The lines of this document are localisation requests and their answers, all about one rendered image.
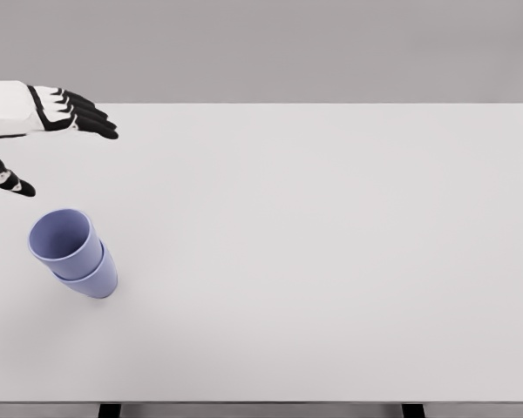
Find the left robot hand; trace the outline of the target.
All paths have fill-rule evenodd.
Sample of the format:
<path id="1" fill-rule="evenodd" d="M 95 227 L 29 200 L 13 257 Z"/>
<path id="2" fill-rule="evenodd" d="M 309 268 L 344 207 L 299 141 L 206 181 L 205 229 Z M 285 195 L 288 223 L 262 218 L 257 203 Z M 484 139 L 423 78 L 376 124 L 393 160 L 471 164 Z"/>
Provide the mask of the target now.
<path id="1" fill-rule="evenodd" d="M 117 126 L 88 98 L 61 87 L 0 80 L 0 139 L 69 130 L 119 137 Z"/>

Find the lavender plastic cup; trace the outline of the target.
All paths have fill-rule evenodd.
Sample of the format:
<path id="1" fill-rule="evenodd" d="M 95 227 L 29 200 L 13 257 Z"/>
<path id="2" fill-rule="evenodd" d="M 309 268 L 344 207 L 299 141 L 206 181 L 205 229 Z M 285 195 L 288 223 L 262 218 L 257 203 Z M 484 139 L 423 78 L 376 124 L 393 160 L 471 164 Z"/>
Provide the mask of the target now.
<path id="1" fill-rule="evenodd" d="M 79 280 L 100 264 L 103 249 L 90 218 L 71 208 L 48 212 L 31 228 L 32 255 L 64 280 Z"/>
<path id="2" fill-rule="evenodd" d="M 114 260 L 103 242 L 101 242 L 102 258 L 97 268 L 78 280 L 66 280 L 56 273 L 54 277 L 71 290 L 94 299 L 104 299 L 117 288 L 118 273 Z"/>

